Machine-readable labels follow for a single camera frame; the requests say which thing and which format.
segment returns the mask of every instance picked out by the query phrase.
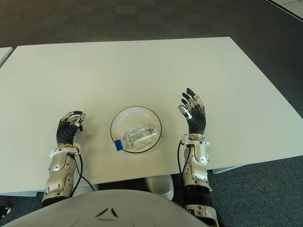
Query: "robotic hand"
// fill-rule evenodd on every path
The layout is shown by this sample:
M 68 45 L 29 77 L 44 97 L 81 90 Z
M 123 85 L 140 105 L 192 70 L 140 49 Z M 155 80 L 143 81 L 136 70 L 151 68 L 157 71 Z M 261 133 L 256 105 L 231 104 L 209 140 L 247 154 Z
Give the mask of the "robotic hand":
M 204 105 L 199 96 L 189 88 L 187 94 L 182 93 L 182 96 L 186 99 L 181 100 L 185 106 L 180 105 L 179 110 L 185 116 L 189 129 L 189 134 L 182 136 L 181 140 L 181 144 L 186 145 L 186 162 L 182 172 L 185 209 L 208 226 L 219 227 L 207 179 L 209 143 L 203 137 L 206 127 Z
M 43 207 L 72 196 L 73 174 L 76 169 L 75 154 L 80 148 L 73 144 L 78 129 L 83 131 L 82 122 L 85 113 L 81 111 L 69 112 L 59 121 L 56 139 L 58 147 L 50 153 L 52 161 L 49 165 L 49 178 L 43 196 Z

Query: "blue bottle cap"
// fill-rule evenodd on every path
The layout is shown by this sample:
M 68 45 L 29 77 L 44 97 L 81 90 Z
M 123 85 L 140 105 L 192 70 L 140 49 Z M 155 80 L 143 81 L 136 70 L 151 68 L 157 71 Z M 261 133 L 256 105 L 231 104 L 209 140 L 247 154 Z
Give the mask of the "blue bottle cap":
M 122 149 L 123 149 L 121 140 L 116 140 L 116 141 L 115 141 L 115 146 L 116 146 L 116 149 L 117 149 L 117 150 L 122 150 Z

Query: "gray carpet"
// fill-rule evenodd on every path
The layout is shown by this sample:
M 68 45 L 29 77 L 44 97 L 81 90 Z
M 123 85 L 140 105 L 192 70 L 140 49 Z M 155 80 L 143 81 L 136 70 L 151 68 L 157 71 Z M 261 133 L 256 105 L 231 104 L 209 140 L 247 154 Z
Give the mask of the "gray carpet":
M 230 36 L 303 117 L 303 23 L 265 0 L 0 0 L 0 47 L 215 36 Z M 302 162 L 210 175 L 225 226 L 303 226 Z M 180 203 L 180 192 L 174 200 Z M 0 225 L 38 209 L 41 195 L 0 197 L 8 201 L 13 210 Z

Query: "silver metal arm casing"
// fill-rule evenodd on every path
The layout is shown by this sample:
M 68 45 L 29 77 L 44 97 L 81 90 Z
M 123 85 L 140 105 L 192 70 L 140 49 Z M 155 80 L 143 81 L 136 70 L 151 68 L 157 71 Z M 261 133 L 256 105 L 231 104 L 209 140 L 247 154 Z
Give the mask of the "silver metal arm casing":
M 209 194 L 212 190 L 208 184 L 206 169 L 209 159 L 207 152 L 209 142 L 204 141 L 201 134 L 189 134 L 182 136 L 181 143 L 187 146 L 184 152 L 185 161 L 187 160 L 187 162 L 182 176 L 185 193 L 197 194 L 200 191 L 205 195 Z M 202 220 L 204 218 L 211 219 L 211 222 L 207 223 L 210 227 L 219 227 L 216 210 L 212 207 L 212 204 L 189 203 L 185 205 L 185 209 Z
M 75 149 L 71 145 L 60 147 L 50 153 L 52 161 L 42 202 L 54 197 L 68 198 L 73 188 L 73 175 L 77 166 L 76 160 L 72 158 Z

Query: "triangle logo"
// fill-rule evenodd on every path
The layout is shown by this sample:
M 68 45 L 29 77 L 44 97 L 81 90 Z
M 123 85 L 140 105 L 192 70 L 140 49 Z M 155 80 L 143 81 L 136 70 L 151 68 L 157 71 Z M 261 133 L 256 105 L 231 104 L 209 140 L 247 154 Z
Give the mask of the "triangle logo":
M 114 208 L 112 209 L 106 208 L 102 212 L 97 214 L 95 218 L 96 221 L 116 221 L 118 220 L 119 217 L 115 212 Z

